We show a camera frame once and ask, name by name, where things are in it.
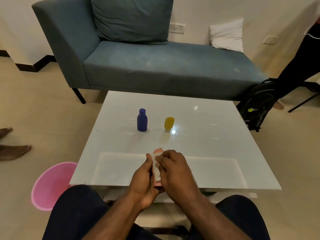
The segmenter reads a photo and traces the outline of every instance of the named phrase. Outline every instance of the person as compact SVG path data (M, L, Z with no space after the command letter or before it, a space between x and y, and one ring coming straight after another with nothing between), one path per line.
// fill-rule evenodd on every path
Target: person
M270 240L251 200L233 195L214 205L201 194L181 153L168 150L156 160L163 188L153 186L152 158L147 154L126 193L111 208L89 186L67 189L54 205L42 239L158 240L134 222L165 190L192 223L188 240Z
M13 131L12 127L0 129L0 139ZM14 160L22 157L32 149L31 145L0 145L0 161Z
M274 108L284 109L278 99L286 96L300 84L320 72L320 17L306 33L295 57L276 79Z

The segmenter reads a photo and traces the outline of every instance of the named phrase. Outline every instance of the foot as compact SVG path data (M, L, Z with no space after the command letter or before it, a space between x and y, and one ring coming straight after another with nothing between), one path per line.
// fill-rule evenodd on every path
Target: foot
M0 145L0 161L10 161L22 157L32 149L31 145Z
M276 101L276 102L274 103L273 107L274 107L275 109L280 109L280 110L285 109L285 107L283 106L283 104L281 104L281 103L278 102L278 101Z
M3 137L5 137L5 136L6 136L7 134L9 134L11 131L13 131L12 127L0 129L0 139L2 139Z

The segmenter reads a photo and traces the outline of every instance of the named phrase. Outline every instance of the man's right hand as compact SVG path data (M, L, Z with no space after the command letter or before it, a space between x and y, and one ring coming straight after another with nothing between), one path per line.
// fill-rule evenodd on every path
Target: man's right hand
M161 184L168 196L179 206L201 197L186 159L175 150L167 150L157 156Z

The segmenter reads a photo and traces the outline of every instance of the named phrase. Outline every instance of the floor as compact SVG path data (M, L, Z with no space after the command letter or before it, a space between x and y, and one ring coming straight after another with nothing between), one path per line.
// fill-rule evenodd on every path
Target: floor
M31 205L32 186L50 166L78 161L106 96L95 90L81 93L86 105L57 63L38 73L21 72L10 58L0 57L0 127L14 128L1 143L34 147L22 158L0 162L0 239L42 238L50 213ZM261 131L252 132L283 188L258 192L254 199L273 240L320 239L320 97L287 113L312 94L296 89L282 100L285 110L272 109ZM137 219L158 227L184 221L172 204L153 205Z

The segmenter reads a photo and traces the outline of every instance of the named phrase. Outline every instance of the hand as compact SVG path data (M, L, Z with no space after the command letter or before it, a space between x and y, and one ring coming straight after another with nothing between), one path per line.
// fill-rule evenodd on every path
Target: hand
M168 196L179 206L197 200L201 195L192 172L181 153L167 150L157 156L161 184Z
M146 161L135 171L128 187L128 194L138 200L141 211L147 209L164 190L153 186L152 157L146 154Z

